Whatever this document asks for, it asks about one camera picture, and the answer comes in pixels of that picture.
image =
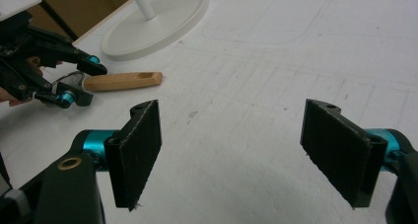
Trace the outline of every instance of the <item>white tabletop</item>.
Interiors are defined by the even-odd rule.
[[[98,174],[107,223],[385,223],[396,176],[381,173],[371,206],[352,210],[300,145],[305,100],[335,104],[361,127],[398,129],[418,148],[418,0],[210,0],[177,42],[112,62],[101,39],[134,8],[77,46],[109,73],[162,71],[162,85],[95,93],[87,108],[2,104],[0,151],[15,187],[79,131],[120,129],[131,107],[158,99],[164,144],[142,206],[115,208]]]

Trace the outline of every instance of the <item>black plastic mount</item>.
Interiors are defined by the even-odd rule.
[[[301,144],[351,206],[370,205],[386,140],[342,116],[339,107],[307,100]]]
[[[344,116],[335,105],[307,100],[301,144],[353,207],[368,207],[381,167],[398,176],[387,206],[388,224],[418,223],[418,152],[401,132],[390,133],[398,150]]]
[[[158,101],[133,107],[131,118],[104,141],[117,207],[136,207],[162,145]],[[19,188],[29,204],[22,213],[15,200],[0,198],[0,223],[105,223],[96,167],[84,144],[94,130],[83,130],[70,150]]]
[[[130,110],[131,119],[104,143],[117,207],[137,206],[162,145],[158,101]]]

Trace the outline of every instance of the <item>black wire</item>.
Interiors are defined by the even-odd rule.
[[[65,23],[65,21],[53,10],[53,8],[46,2],[46,0],[42,0],[40,2],[40,7],[52,18],[55,23],[61,27],[61,29],[68,35],[71,39],[76,40],[78,37],[74,33],[74,31]]]

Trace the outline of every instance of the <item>robotic hand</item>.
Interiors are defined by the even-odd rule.
[[[19,101],[36,99],[61,108],[72,103],[88,106],[93,95],[69,85],[52,84],[35,72],[34,66],[55,68],[57,62],[76,63],[77,69],[92,76],[104,75],[106,68],[97,57],[72,45],[72,40],[31,27],[32,15],[26,11],[0,22],[0,87]]]

